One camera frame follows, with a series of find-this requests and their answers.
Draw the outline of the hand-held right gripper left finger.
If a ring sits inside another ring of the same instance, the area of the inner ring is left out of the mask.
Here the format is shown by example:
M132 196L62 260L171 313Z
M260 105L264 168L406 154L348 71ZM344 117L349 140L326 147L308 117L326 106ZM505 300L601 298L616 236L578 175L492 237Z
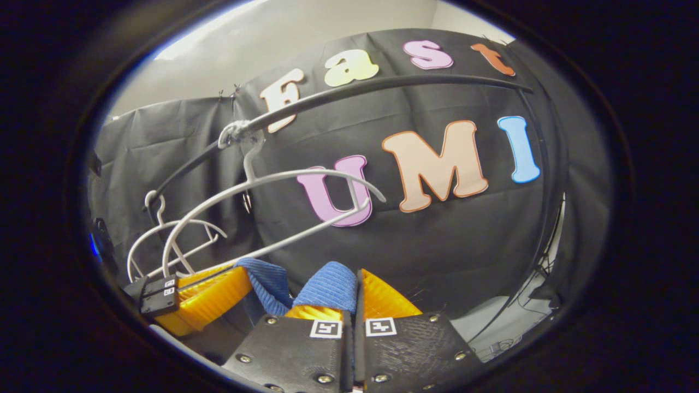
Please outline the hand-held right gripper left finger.
M351 392L352 322L264 315L222 367L260 390Z

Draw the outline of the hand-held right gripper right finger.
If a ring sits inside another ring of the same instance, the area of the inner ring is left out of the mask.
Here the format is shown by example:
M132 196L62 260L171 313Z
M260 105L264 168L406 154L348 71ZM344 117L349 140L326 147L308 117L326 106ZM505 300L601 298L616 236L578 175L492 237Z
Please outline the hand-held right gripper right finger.
M483 363L440 312L422 312L378 276L358 272L355 385L363 392L450 392Z

